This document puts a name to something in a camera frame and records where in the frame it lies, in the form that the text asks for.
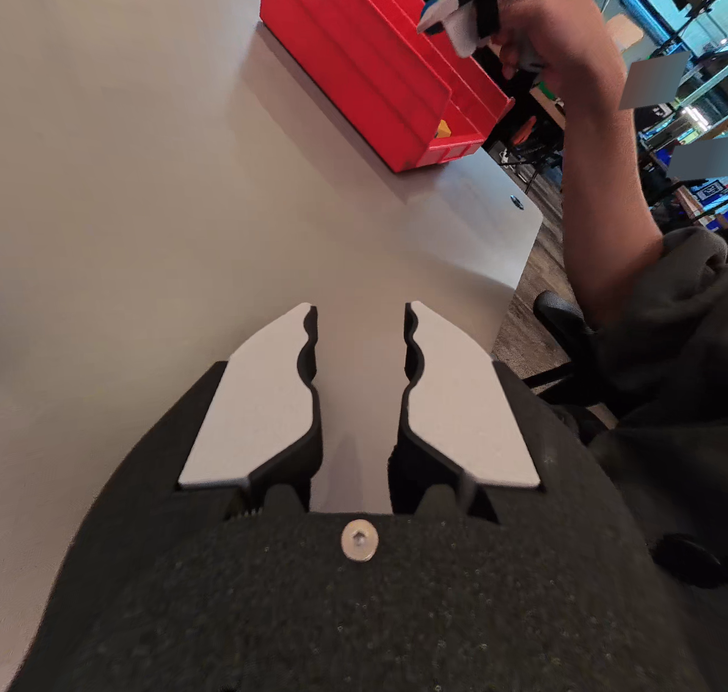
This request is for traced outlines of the red plastic bin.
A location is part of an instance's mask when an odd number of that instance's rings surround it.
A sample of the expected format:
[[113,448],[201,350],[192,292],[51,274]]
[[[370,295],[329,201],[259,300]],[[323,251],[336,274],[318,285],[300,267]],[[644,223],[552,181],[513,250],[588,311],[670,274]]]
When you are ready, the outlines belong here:
[[[474,154],[514,106],[423,0],[260,0],[260,19],[393,172]],[[441,119],[451,138],[437,139]]]

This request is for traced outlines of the person's right hand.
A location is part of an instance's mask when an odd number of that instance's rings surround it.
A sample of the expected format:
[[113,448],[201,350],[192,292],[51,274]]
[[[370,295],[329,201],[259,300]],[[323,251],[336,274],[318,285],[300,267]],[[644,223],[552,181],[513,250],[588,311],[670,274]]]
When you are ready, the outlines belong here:
[[530,45],[541,76],[568,116],[619,111],[624,61],[593,0],[499,0],[499,46],[505,79],[513,78]]

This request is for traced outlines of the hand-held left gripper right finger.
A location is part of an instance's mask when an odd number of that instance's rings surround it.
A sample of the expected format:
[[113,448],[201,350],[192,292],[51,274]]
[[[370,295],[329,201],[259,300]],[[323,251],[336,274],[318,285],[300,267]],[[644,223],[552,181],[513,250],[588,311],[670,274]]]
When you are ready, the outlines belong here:
[[397,464],[414,485],[535,490],[540,476],[491,355],[421,301],[405,305]]

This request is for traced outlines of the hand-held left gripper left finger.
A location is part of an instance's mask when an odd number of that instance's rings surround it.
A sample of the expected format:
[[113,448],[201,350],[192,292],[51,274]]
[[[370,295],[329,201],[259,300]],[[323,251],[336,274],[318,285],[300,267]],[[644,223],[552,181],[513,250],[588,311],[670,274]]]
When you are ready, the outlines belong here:
[[323,459],[316,375],[317,309],[301,303],[229,357],[187,461],[186,490],[266,490],[309,481]]

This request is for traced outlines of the person's right forearm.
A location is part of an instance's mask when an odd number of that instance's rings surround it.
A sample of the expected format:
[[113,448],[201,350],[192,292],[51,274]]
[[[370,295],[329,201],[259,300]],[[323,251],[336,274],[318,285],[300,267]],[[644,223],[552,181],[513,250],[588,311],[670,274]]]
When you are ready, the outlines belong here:
[[603,76],[564,97],[563,261],[596,329],[617,320],[663,249],[642,192],[633,114],[620,109],[624,82],[622,73]]

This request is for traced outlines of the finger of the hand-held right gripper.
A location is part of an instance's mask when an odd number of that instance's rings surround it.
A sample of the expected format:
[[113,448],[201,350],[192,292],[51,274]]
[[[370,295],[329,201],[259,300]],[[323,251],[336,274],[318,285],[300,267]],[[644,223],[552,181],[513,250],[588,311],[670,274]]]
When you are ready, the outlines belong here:
[[433,28],[444,30],[447,25],[457,25],[477,36],[477,14],[471,3],[472,0],[428,0],[422,9],[416,32],[422,34]]
[[472,56],[482,48],[499,48],[500,10],[456,10],[446,18],[446,34],[460,58]]

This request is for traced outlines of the person's black chair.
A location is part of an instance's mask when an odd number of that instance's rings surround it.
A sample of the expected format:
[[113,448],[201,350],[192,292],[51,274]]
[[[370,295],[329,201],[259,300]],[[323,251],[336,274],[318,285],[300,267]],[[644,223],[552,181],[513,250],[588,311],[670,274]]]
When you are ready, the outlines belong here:
[[533,303],[533,314],[567,355],[566,363],[525,378],[527,387],[544,387],[539,397],[550,405],[605,406],[614,417],[623,401],[601,371],[594,342],[581,310],[546,290]]

